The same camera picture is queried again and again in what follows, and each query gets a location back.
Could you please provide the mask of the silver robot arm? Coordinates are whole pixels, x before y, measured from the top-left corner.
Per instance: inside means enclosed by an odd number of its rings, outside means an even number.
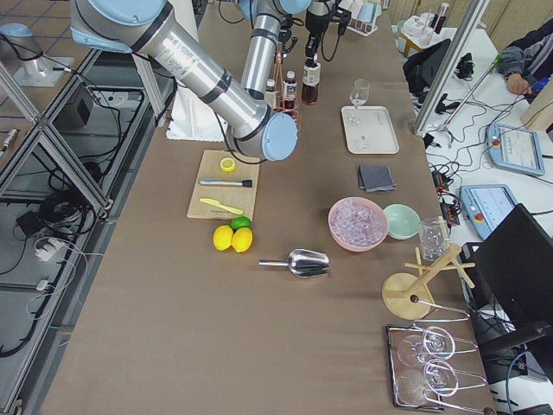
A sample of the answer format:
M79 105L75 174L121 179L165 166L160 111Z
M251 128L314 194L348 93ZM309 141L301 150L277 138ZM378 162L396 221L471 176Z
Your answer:
M253 22L241 81L220 66L176 20L169 1L72 1L73 39L89 48L146 54L167 69L232 129L232 150L269 161L293 152L293 118L264 101L283 22L304 12L312 37L339 12L336 1L239 1Z

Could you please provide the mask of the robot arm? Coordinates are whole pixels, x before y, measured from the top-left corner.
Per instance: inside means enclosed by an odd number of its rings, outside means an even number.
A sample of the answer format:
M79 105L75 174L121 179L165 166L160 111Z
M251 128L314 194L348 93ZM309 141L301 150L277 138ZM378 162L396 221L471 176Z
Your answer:
M243 17L251 23L248 56L254 61L273 58L278 46L294 40L294 15L308 9L311 1L236 1Z

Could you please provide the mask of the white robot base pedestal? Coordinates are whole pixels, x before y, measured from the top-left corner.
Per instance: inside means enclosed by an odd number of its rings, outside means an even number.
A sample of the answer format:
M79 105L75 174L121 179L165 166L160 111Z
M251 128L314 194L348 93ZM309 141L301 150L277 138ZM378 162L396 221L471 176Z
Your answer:
M227 122L191 90L177 86L167 139L222 143Z

